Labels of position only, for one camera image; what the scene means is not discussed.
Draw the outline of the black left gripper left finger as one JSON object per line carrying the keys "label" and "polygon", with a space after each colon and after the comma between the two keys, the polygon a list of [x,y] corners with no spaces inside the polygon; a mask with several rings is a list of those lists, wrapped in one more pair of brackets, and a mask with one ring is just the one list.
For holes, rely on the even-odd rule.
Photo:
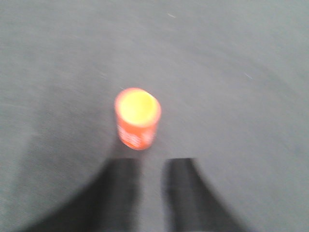
{"label": "black left gripper left finger", "polygon": [[135,232],[141,161],[110,160],[96,179],[27,232]]}

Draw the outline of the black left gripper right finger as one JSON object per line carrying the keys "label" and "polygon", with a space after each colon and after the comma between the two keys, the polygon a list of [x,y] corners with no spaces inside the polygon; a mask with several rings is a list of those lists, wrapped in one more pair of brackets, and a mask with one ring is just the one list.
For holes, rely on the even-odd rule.
{"label": "black left gripper right finger", "polygon": [[209,159],[173,158],[164,165],[162,195],[169,232],[249,232],[224,198],[226,167]]}

